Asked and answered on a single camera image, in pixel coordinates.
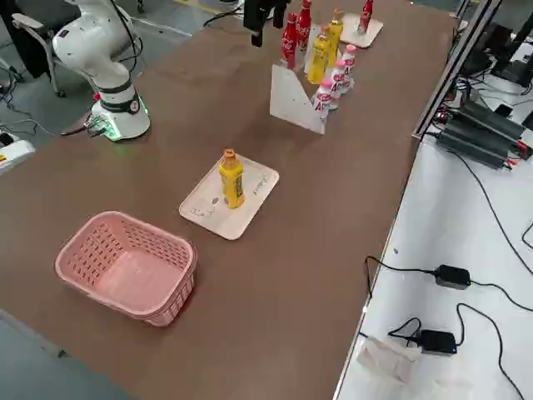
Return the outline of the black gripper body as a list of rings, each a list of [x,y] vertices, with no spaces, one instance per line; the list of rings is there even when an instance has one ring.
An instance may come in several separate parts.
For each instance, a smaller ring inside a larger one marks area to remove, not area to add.
[[[287,5],[287,0],[246,0],[244,2],[243,25],[247,29],[253,29],[258,26],[264,27],[270,15],[272,15],[273,19],[275,11],[282,11],[284,26]]]

